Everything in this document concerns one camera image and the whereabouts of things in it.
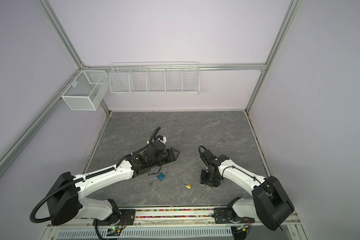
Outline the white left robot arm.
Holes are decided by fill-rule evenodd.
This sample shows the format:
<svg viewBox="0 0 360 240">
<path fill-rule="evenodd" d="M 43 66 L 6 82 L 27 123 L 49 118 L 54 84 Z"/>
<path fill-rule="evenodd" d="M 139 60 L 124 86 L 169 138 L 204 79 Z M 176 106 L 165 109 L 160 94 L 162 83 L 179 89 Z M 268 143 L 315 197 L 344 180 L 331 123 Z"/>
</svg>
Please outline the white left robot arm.
<svg viewBox="0 0 360 240">
<path fill-rule="evenodd" d="M 124 155 L 114 165 L 75 176 L 71 172 L 61 174 L 31 211 L 30 221 L 59 226 L 73 219 L 92 219 L 96 225 L 118 225 L 123 214 L 115 200 L 95 200 L 89 195 L 124 180 L 152 175 L 152 168 L 175 162 L 180 151 L 167 148 L 167 139 L 159 131 L 156 128 L 144 147 Z"/>
</svg>

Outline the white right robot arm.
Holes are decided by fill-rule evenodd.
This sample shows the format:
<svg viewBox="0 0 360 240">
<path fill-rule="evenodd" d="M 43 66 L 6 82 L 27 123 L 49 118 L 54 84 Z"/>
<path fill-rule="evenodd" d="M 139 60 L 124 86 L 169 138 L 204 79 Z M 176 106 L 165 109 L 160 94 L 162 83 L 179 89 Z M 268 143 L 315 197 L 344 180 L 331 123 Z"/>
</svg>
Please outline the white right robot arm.
<svg viewBox="0 0 360 240">
<path fill-rule="evenodd" d="M 295 207 L 280 181 L 274 177 L 256 175 L 225 155 L 215 156 L 204 146 L 198 147 L 206 169 L 201 171 L 201 185 L 217 188 L 228 179 L 252 196 L 246 200 L 236 197 L 223 208 L 215 208 L 213 217 L 217 224 L 252 224 L 259 220 L 271 231 L 295 211 Z"/>
</svg>

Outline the blue padlock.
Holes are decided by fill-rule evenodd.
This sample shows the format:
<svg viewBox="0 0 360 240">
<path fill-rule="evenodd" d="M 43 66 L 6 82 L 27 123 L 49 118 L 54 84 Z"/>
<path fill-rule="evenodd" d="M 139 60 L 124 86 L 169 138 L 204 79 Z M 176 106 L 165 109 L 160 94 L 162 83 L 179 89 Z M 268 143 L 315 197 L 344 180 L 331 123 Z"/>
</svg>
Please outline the blue padlock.
<svg viewBox="0 0 360 240">
<path fill-rule="evenodd" d="M 163 171 L 161 171 L 160 173 L 158 173 L 157 175 L 156 175 L 156 177 L 157 177 L 157 179 L 159 180 L 159 181 L 162 181 L 165 177 L 166 177 L 166 175 L 167 175 L 167 171 L 166 170 L 163 170 Z"/>
</svg>

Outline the brass padlock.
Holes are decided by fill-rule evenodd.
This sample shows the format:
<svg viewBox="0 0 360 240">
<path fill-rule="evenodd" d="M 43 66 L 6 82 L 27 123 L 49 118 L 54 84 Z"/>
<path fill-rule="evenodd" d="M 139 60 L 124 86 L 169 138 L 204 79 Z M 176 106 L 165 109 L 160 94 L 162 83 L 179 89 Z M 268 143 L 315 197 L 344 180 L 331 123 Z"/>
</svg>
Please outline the brass padlock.
<svg viewBox="0 0 360 240">
<path fill-rule="evenodd" d="M 185 187 L 186 187 L 187 189 L 191 189 L 191 188 L 192 188 L 192 185 L 189 184 L 189 183 L 184 183 L 184 185 L 185 185 Z"/>
</svg>

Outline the white mesh box basket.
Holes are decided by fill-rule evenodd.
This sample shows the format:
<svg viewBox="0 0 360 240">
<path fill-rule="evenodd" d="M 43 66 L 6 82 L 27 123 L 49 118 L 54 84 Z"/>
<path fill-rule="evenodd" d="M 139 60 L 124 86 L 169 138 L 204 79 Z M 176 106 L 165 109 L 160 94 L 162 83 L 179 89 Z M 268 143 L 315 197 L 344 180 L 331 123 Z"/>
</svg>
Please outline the white mesh box basket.
<svg viewBox="0 0 360 240">
<path fill-rule="evenodd" d="M 106 71 L 82 70 L 62 93 L 71 110 L 96 111 L 110 87 Z"/>
</svg>

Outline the aluminium frame corner post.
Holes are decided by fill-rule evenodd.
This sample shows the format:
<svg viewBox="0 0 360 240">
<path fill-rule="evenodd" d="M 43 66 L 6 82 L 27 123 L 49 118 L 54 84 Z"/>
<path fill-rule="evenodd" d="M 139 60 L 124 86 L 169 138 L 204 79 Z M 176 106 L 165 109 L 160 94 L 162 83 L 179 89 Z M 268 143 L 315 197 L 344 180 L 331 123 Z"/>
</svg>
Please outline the aluminium frame corner post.
<svg viewBox="0 0 360 240">
<path fill-rule="evenodd" d="M 41 13 L 47 20 L 54 33 L 56 34 L 58 40 L 62 44 L 68 56 L 73 61 L 76 68 L 80 70 L 84 69 L 86 65 L 84 64 L 77 50 L 75 49 L 72 41 L 70 40 L 67 32 L 65 31 L 62 23 L 60 22 L 57 14 L 55 13 L 50 1 L 35 0 L 35 3 L 37 4 L 38 8 L 40 9 Z"/>
</svg>

